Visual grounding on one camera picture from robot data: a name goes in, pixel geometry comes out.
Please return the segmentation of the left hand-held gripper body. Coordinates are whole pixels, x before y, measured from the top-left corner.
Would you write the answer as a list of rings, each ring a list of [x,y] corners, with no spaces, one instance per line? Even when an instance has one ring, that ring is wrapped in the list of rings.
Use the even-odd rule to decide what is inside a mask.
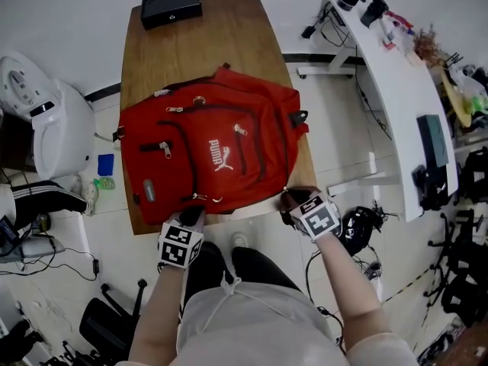
[[[158,239],[158,269],[171,265],[186,269],[198,257],[203,243],[203,206],[174,212],[162,225]]]

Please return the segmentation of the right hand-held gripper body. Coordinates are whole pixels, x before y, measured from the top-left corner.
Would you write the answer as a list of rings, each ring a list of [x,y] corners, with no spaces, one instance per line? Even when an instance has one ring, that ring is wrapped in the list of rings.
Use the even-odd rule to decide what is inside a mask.
[[[313,242],[322,236],[339,234],[337,208],[320,189],[299,186],[282,192],[279,211],[284,224],[292,226]]]

